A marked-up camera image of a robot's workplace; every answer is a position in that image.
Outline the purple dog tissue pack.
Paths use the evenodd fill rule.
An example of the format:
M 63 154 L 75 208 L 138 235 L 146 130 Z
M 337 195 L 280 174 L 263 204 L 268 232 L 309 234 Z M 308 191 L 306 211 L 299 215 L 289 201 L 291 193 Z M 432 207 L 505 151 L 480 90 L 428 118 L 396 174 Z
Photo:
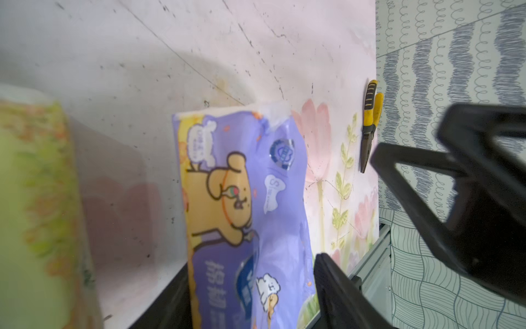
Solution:
M 315 295 L 308 157 L 281 103 L 173 115 L 194 328 L 296 328 Z

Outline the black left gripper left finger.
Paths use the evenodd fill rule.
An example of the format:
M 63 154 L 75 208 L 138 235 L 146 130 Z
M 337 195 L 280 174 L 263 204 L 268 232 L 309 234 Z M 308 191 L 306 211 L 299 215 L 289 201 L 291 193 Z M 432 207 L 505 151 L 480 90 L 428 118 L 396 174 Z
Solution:
M 394 328 L 364 296 L 362 279 L 346 276 L 328 254 L 316 255 L 314 275 L 321 319 L 328 328 Z

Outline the yellow-green tissue pack top shelf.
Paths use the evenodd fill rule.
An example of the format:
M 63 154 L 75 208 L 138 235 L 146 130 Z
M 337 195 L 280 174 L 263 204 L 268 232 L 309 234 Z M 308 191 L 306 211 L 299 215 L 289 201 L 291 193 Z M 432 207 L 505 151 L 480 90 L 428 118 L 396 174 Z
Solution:
M 61 105 L 1 85 L 1 327 L 102 328 Z

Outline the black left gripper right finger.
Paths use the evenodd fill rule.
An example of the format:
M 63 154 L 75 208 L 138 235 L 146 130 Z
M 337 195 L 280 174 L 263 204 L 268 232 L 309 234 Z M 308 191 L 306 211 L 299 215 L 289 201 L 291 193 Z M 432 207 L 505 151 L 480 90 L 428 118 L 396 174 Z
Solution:
M 525 165 L 496 137 L 525 137 L 525 109 L 454 104 L 437 131 L 444 152 L 379 144 L 370 163 L 431 253 L 493 293 L 525 303 Z M 450 176 L 456 198 L 445 222 L 419 197 L 397 165 Z

